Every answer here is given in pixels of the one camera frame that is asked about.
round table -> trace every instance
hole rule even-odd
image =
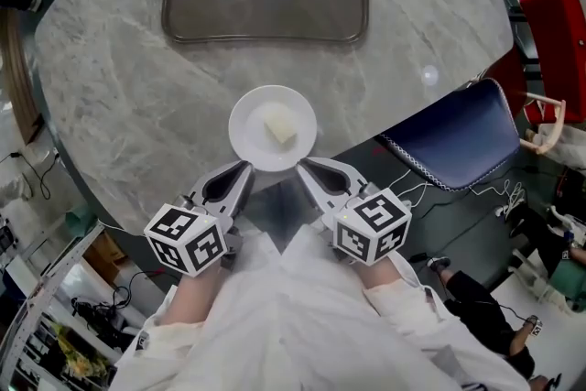
[[[177,45],[162,0],[56,0],[36,33],[50,125],[129,233],[236,160],[228,117],[260,85],[302,93],[332,157],[453,91],[513,46],[503,0],[370,0],[364,41]],[[437,81],[425,71],[438,71]],[[286,175],[258,175],[257,183]]]

red chair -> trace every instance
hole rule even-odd
[[[543,155],[556,145],[565,122],[566,103],[564,100],[553,100],[545,96],[527,92],[523,63],[521,62],[521,57],[516,47],[513,47],[501,59],[490,66],[479,78],[491,78],[501,85],[509,109],[511,110],[511,115],[513,116],[516,116],[524,109],[527,98],[532,100],[531,103],[538,103],[538,105],[546,106],[551,110],[553,119],[550,122],[556,124],[549,139],[541,146],[536,146],[532,142],[522,138],[520,142],[521,147],[531,150],[538,155]]]
[[[586,120],[586,18],[580,0],[519,0],[537,48],[545,94],[566,101],[565,122]],[[550,104],[526,106],[531,124],[552,123]]]

chair backrest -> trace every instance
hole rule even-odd
[[[494,80],[450,93],[377,140],[444,190],[471,187],[520,147],[505,94]]]
[[[498,82],[505,92],[511,114],[516,116],[526,102],[527,81],[523,63],[516,46],[491,65],[483,77],[490,77]]]
[[[567,123],[586,119],[586,19],[580,0],[519,0],[537,47],[546,96],[566,101]]]
[[[549,284],[583,310],[586,307],[586,267],[571,259],[562,259]]]

wrist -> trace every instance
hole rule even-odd
[[[352,268],[362,280],[366,289],[392,284],[401,278],[393,261],[388,257],[381,259],[372,266],[367,266],[361,262],[357,262],[352,265]]]
[[[521,344],[516,341],[512,341],[511,345],[509,346],[509,356],[512,357],[514,355],[517,355],[518,353],[523,352],[524,348],[525,348],[524,344]]]
[[[161,325],[205,321],[227,274],[217,261],[197,277],[183,276]]]

blue stool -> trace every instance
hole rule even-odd
[[[480,80],[450,93],[377,140],[422,178],[443,190],[464,190],[521,147],[500,85]]]

